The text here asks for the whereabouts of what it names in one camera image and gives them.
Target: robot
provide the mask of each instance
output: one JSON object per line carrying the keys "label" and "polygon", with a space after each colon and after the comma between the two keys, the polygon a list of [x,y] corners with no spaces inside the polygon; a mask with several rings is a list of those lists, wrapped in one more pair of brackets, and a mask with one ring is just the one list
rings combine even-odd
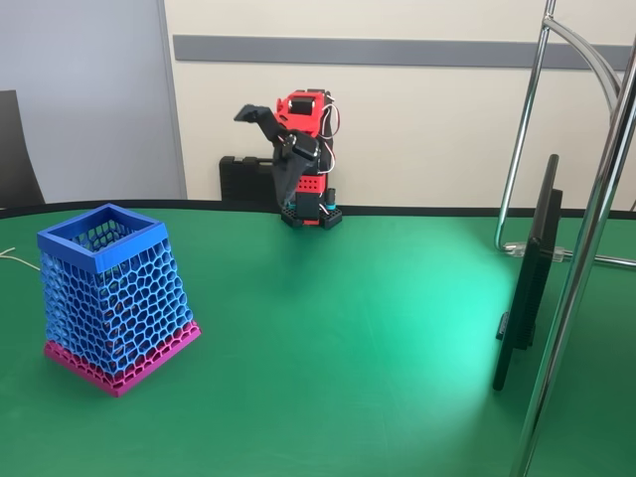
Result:
{"label": "robot", "polygon": [[[337,127],[332,131],[332,116]],[[336,190],[328,176],[336,164],[334,135],[340,113],[329,91],[297,90],[266,106],[246,104],[235,121],[256,123],[274,147],[272,175],[282,219],[291,227],[331,229],[342,221],[336,208]]]}

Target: metal frame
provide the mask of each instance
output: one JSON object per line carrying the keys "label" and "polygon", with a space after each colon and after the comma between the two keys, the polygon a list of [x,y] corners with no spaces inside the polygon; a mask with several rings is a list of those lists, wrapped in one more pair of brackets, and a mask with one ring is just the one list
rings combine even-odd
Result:
{"label": "metal frame", "polygon": [[548,0],[546,13],[542,23],[535,67],[531,75],[526,103],[522,114],[522,121],[515,145],[515,153],[508,175],[506,192],[499,216],[499,224],[495,235],[495,245],[498,249],[509,251],[501,246],[501,233],[506,220],[506,214],[512,194],[512,185],[517,174],[519,159],[523,142],[526,136],[530,111],[535,97],[541,61],[543,60],[549,30],[559,33],[571,45],[573,45],[588,61],[590,67],[598,76],[607,96],[610,106],[611,121],[605,148],[583,222],[578,234],[578,240],[574,252],[569,253],[571,265],[567,273],[567,279],[561,291],[556,308],[555,320],[550,330],[548,343],[542,359],[537,381],[533,389],[528,413],[522,430],[521,442],[513,461],[510,472],[511,477],[526,477],[530,470],[533,454],[537,446],[539,431],[545,421],[545,409],[552,395],[555,377],[560,366],[565,345],[571,330],[572,320],[578,311],[589,273],[595,261],[633,267],[634,260],[616,258],[611,256],[596,255],[598,244],[609,215],[612,200],[616,193],[618,181],[627,159],[629,146],[636,128],[636,39],[632,47],[625,77],[622,85],[618,86],[616,75],[593,48],[591,48],[577,34],[563,27],[553,18],[556,0]]}
{"label": "metal frame", "polygon": [[[556,2],[557,0],[548,0],[548,2],[546,3],[544,20],[542,22],[539,41],[537,43],[535,63],[533,64],[533,69],[530,75],[528,92],[526,93],[526,100],[524,102],[524,108],[522,110],[521,122],[519,124],[519,131],[517,133],[517,140],[515,141],[513,157],[510,163],[510,170],[508,171],[508,178],[506,179],[504,196],[501,203],[501,209],[499,211],[499,219],[497,221],[497,229],[495,232],[495,248],[508,254],[519,255],[520,253],[516,253],[516,251],[519,246],[522,246],[521,244],[516,243],[503,244],[502,236],[504,232],[504,226],[506,224],[506,219],[508,217],[508,210],[510,209],[510,200],[513,195],[513,188],[515,187],[515,179],[517,178],[519,163],[521,161],[521,154],[524,148],[524,142],[526,140],[526,133],[528,132],[530,114],[532,113],[535,95],[537,93],[539,76],[541,75],[542,64],[544,61],[544,55],[546,52],[546,45],[548,44],[550,31],[554,31],[556,34],[566,40],[570,45],[572,45],[581,54],[589,67],[592,69],[592,71],[598,78],[601,87],[603,88],[605,98],[607,99],[607,106],[609,107],[610,117],[616,109],[617,97],[621,89],[621,81],[618,75],[612,69],[609,63],[594,49],[594,47],[592,47],[583,38],[581,38],[580,35],[572,31],[568,27],[565,27],[553,18]],[[565,250],[563,252],[563,257],[568,260],[572,259],[572,251]],[[599,263],[636,268],[636,260],[633,260],[631,258],[597,255],[595,260]]]}

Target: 3d-printed basket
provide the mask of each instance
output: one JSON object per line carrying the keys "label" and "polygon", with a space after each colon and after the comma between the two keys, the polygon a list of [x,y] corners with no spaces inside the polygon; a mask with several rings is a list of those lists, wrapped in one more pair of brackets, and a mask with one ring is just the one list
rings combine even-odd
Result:
{"label": "3d-printed basket", "polygon": [[119,397],[201,334],[163,223],[111,204],[38,233],[45,354]]}

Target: red robot part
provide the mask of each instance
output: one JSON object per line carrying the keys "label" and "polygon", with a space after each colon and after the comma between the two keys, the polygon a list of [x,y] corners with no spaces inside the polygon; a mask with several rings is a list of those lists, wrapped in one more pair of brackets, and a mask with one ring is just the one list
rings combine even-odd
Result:
{"label": "red robot part", "polygon": [[317,137],[321,132],[324,107],[324,92],[295,91],[276,102],[274,116],[287,129]]}
{"label": "red robot part", "polygon": [[300,176],[296,192],[309,192],[313,194],[322,194],[327,188],[327,176],[321,174],[319,176]]}

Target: pink basket base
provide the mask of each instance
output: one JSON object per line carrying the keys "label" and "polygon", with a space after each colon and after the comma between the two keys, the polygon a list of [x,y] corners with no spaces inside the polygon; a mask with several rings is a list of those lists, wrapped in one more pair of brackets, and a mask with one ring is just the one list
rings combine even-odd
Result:
{"label": "pink basket base", "polygon": [[192,321],[186,324],[183,330],[177,330],[172,337],[160,343],[145,357],[137,359],[135,366],[126,370],[125,374],[120,372],[115,376],[105,373],[54,341],[47,341],[44,354],[103,391],[119,398],[192,343],[199,335],[201,335],[201,329],[196,322]]}

